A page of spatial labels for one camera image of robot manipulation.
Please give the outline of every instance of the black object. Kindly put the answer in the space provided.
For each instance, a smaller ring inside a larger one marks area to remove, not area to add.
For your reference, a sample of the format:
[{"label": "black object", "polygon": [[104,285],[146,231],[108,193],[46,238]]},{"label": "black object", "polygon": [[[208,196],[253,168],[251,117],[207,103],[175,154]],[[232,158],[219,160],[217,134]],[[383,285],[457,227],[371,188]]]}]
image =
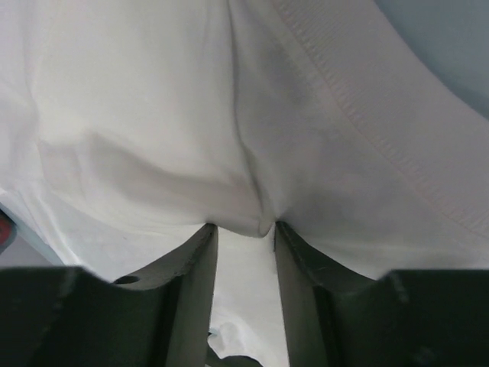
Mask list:
[{"label": "black object", "polygon": [[291,367],[489,365],[489,272],[392,271],[372,281],[285,223],[275,253]]},{"label": "black object", "polygon": [[206,225],[108,284],[82,268],[0,272],[0,365],[202,367],[217,260]]}]

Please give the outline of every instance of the white fabric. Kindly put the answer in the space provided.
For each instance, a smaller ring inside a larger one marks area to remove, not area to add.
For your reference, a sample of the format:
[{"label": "white fabric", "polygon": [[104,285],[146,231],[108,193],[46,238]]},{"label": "white fabric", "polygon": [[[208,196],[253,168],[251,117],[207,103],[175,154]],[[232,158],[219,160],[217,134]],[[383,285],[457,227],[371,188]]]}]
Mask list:
[{"label": "white fabric", "polygon": [[487,267],[489,124],[373,2],[0,0],[0,50],[2,205],[107,279],[235,232],[221,357],[287,365],[278,217],[371,277]]}]

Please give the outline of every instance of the white cloth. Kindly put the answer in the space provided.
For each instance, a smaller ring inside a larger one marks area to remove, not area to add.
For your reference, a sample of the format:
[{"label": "white cloth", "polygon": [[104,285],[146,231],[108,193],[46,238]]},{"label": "white cloth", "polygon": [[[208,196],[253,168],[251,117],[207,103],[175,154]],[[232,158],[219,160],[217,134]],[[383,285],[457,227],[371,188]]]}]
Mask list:
[{"label": "white cloth", "polygon": [[0,0],[0,50],[2,205],[106,279],[235,232],[221,357],[287,365],[276,218],[371,277],[487,268],[489,124],[371,1]]}]

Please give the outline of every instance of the red object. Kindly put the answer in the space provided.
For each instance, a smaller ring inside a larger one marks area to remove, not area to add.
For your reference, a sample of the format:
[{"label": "red object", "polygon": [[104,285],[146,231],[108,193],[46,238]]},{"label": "red object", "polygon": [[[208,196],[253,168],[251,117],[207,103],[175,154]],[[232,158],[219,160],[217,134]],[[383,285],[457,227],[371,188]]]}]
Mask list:
[{"label": "red object", "polygon": [[7,242],[12,233],[12,223],[0,215],[0,246]]}]

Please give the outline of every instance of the screw hole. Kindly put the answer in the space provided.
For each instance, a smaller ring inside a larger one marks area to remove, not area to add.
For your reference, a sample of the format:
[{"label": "screw hole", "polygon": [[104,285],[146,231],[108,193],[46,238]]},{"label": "screw hole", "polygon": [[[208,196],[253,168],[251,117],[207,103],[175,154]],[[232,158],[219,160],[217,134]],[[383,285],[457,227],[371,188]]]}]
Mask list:
[{"label": "screw hole", "polygon": [[132,284],[139,281],[139,277],[135,277],[134,275],[126,275],[124,277],[120,277],[118,280],[114,282],[114,284]]}]

